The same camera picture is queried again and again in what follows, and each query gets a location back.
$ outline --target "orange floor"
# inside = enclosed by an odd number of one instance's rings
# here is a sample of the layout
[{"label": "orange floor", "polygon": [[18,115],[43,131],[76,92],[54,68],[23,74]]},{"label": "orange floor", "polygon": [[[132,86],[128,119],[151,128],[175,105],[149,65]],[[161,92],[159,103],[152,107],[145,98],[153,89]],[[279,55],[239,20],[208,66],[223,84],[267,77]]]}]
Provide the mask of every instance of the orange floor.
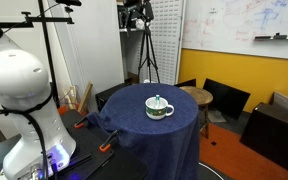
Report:
[{"label": "orange floor", "polygon": [[209,128],[209,139],[200,136],[201,161],[237,180],[288,180],[287,170],[241,144],[240,135],[213,124]]}]

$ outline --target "round table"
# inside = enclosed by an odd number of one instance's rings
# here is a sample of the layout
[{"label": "round table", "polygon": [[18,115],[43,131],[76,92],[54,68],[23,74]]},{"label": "round table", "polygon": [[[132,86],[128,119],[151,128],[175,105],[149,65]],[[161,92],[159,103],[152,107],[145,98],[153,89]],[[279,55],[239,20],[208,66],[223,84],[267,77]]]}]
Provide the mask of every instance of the round table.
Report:
[{"label": "round table", "polygon": [[[159,121],[145,113],[145,100],[157,94],[174,106],[173,115]],[[185,91],[159,83],[128,86],[114,93],[99,115],[100,128],[120,130],[120,144],[146,164],[148,179],[197,179],[198,106]]]},{"label": "round table", "polygon": [[213,101],[213,96],[210,92],[205,89],[193,87],[193,86],[182,86],[182,90],[189,93],[197,102],[199,109],[204,112],[204,123],[200,132],[205,128],[205,136],[208,138],[209,128],[208,128],[208,105]]}]

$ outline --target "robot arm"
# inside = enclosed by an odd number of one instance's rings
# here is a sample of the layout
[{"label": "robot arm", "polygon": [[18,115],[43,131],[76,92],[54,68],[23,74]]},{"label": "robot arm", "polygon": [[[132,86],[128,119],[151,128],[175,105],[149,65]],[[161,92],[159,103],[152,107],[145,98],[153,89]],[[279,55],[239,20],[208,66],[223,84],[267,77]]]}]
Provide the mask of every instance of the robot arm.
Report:
[{"label": "robot arm", "polygon": [[0,103],[3,112],[11,112],[8,117],[21,134],[4,158],[0,179],[47,179],[55,173],[51,165],[58,171],[69,165],[76,142],[66,131],[50,95],[43,64],[0,30]]}]

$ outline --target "yellow wall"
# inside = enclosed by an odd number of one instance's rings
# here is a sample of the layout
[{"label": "yellow wall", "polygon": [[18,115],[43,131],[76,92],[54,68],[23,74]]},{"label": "yellow wall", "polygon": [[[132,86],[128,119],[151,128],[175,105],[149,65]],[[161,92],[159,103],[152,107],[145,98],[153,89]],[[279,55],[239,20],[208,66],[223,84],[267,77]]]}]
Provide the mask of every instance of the yellow wall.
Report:
[{"label": "yellow wall", "polygon": [[179,82],[193,78],[197,87],[209,78],[251,93],[246,112],[260,102],[268,103],[273,91],[288,96],[287,59],[182,49]]}]

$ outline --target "clamp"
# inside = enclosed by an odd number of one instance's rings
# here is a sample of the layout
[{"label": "clamp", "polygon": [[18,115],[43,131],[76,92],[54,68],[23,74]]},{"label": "clamp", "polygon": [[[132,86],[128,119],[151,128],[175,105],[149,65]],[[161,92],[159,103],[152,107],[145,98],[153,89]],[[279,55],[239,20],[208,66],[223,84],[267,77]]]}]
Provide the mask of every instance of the clamp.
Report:
[{"label": "clamp", "polygon": [[106,139],[106,141],[99,147],[99,150],[101,152],[106,152],[108,149],[110,149],[111,147],[111,142],[112,140],[117,137],[118,135],[120,134],[120,131],[119,130],[115,130],[112,132],[112,134]]},{"label": "clamp", "polygon": [[83,126],[84,126],[84,123],[83,123],[83,122],[84,122],[85,120],[87,120],[86,116],[83,117],[81,120],[79,120],[77,123],[75,123],[75,124],[74,124],[74,127],[75,127],[76,129],[79,129],[79,128],[83,127]]}]

